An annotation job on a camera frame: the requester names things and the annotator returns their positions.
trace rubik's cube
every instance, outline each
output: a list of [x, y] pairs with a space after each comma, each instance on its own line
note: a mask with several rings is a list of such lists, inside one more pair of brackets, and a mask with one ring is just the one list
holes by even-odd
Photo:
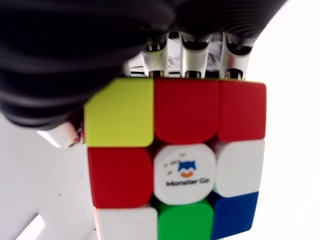
[[118, 78], [84, 114], [100, 240], [215, 240], [251, 228], [263, 83]]

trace white background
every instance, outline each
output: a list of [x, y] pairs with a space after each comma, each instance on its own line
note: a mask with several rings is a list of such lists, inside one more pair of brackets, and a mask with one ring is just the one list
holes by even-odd
[[[247, 79], [267, 85], [267, 137], [253, 227], [228, 240], [320, 239], [320, 14], [290, 0], [256, 42]], [[37, 240], [88, 240], [86, 149], [57, 149], [0, 117], [0, 239], [41, 213]]]

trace robotic hand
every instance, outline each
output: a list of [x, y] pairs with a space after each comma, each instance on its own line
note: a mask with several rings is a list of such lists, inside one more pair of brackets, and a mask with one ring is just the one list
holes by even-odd
[[0, 110], [57, 147], [74, 146], [82, 106], [129, 75], [128, 60], [141, 52], [146, 76], [168, 75], [169, 32], [180, 32], [182, 77], [206, 76], [211, 34], [223, 33], [219, 75], [244, 80], [255, 40], [285, 1], [3, 0]]

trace white surface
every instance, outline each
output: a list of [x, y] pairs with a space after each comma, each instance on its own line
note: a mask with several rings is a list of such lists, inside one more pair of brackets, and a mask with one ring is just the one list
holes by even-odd
[[37, 133], [57, 148], [68, 148], [80, 141], [77, 130], [68, 121], [51, 130], [37, 131]]
[[99, 240], [157, 240], [158, 213], [153, 207], [94, 210]]
[[46, 226], [43, 218], [38, 214], [32, 222], [23, 230], [16, 240], [35, 240]]
[[[266, 83], [268, 97], [262, 179], [252, 229], [225, 240], [320, 239], [319, 4], [289, 0], [252, 50], [246, 78]], [[55, 148], [0, 117], [0, 239], [39, 212], [37, 240], [88, 240], [86, 158], [84, 146]]]
[[220, 144], [216, 150], [214, 191], [225, 198], [258, 192], [264, 162], [264, 140]]
[[155, 156], [153, 169], [154, 195], [159, 200], [191, 204], [203, 200], [214, 187], [216, 156], [205, 144], [167, 145]]
[[56, 148], [0, 116], [0, 239], [13, 240], [36, 213], [36, 240], [88, 240], [95, 228], [84, 145]]

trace center sticker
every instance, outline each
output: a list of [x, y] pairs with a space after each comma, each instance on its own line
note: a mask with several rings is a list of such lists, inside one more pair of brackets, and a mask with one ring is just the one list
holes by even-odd
[[214, 187], [215, 168], [205, 144], [168, 145], [154, 159], [154, 194], [166, 204], [201, 201]]

